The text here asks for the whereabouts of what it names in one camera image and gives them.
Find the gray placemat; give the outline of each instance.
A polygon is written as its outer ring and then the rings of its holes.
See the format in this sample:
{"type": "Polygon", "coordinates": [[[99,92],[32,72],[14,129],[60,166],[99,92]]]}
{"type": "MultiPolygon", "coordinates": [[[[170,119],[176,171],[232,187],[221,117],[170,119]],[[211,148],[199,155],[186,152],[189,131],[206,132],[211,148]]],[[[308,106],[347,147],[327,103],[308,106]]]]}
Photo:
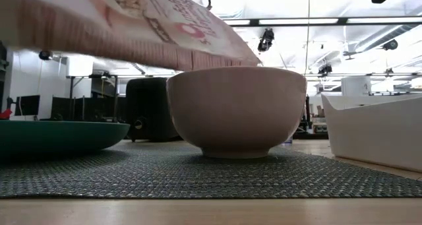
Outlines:
{"type": "Polygon", "coordinates": [[[0,197],[268,199],[422,197],[422,183],[276,147],[252,160],[205,158],[183,142],[0,165],[0,197]]]}

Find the computer monitor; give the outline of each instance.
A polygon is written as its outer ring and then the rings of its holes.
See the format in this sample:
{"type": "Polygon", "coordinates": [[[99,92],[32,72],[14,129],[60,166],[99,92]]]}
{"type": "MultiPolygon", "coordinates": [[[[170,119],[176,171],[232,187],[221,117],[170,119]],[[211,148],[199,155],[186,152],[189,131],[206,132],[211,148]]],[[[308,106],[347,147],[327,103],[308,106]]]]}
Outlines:
{"type": "Polygon", "coordinates": [[[38,115],[40,96],[21,96],[16,99],[15,116],[38,115]]]}

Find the bowl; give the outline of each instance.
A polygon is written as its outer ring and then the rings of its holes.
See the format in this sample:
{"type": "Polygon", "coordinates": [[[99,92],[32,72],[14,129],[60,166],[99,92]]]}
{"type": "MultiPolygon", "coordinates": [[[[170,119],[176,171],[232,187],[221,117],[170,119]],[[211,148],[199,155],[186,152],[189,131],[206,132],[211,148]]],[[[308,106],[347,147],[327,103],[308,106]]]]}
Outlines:
{"type": "Polygon", "coordinates": [[[0,157],[79,154],[111,147],[130,125],[77,121],[0,121],[0,157]]]}
{"type": "Polygon", "coordinates": [[[269,67],[221,67],[167,81],[177,132],[214,158],[260,158],[299,125],[307,81],[269,67]]]}

